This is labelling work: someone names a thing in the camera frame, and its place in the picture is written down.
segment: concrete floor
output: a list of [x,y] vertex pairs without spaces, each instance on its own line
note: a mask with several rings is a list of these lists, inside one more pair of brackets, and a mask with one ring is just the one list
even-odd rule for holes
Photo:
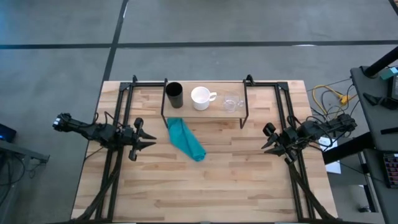
[[[111,43],[121,4],[3,0],[0,45]],[[396,40],[397,22],[387,0],[130,0],[119,42]],[[349,78],[351,67],[369,65],[393,47],[118,49],[109,79],[240,80],[250,73],[258,80],[305,80],[311,89]],[[13,223],[69,219],[87,141],[54,131],[52,121],[60,112],[91,121],[108,55],[109,49],[0,50],[0,123],[18,131],[18,145],[51,155],[46,168],[23,180]],[[345,93],[350,85],[332,87]],[[316,107],[311,97],[310,103]],[[325,103],[337,101],[327,95]],[[365,133],[360,106],[353,117],[359,125],[352,136]],[[339,209],[356,203],[339,192],[333,190],[341,218],[369,221]]]

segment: clear glass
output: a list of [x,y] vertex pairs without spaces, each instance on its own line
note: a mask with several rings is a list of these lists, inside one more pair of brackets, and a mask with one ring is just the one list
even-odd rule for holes
[[239,95],[236,92],[229,91],[226,92],[224,95],[224,109],[229,112],[233,113],[236,111],[237,107],[244,106],[243,100],[240,99]]

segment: teal towel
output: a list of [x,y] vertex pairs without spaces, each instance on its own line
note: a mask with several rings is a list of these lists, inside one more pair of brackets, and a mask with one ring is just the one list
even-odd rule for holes
[[206,151],[188,129],[182,118],[168,118],[170,141],[194,161],[205,159]]

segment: wooden table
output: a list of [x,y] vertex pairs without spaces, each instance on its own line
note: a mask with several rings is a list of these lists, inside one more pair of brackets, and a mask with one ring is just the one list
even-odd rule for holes
[[[303,121],[311,115],[303,81],[288,81],[294,113]],[[104,111],[113,114],[120,82],[105,82],[98,104],[98,122]],[[161,87],[135,87],[129,123],[144,119],[145,132],[157,144],[138,152],[136,162],[124,151],[114,222],[288,222],[295,221],[289,171],[282,157],[264,154],[264,125],[280,132],[275,91],[248,87],[249,118],[243,129],[229,118],[186,118],[187,126],[203,144],[206,159],[195,162],[170,144],[160,116]],[[87,154],[99,148],[91,142]],[[322,155],[303,151],[310,188],[336,217]],[[79,216],[100,190],[106,150],[84,164],[72,218]],[[303,209],[306,212],[302,191]]]

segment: black desk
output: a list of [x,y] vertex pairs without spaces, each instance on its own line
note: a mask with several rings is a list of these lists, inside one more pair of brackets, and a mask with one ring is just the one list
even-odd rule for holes
[[398,127],[398,111],[389,110],[379,105],[372,106],[363,96],[363,93],[369,93],[374,96],[387,96],[386,81],[381,80],[379,77],[375,79],[368,78],[364,76],[360,68],[351,69],[351,78],[361,101],[370,132],[329,150],[324,154],[324,160],[328,164],[331,161],[363,151],[366,166],[373,178],[374,191],[379,200],[384,221],[386,224],[397,223],[398,189],[389,189],[384,183],[380,158],[382,153],[380,151],[397,151],[398,153],[398,134],[382,135],[380,130]]

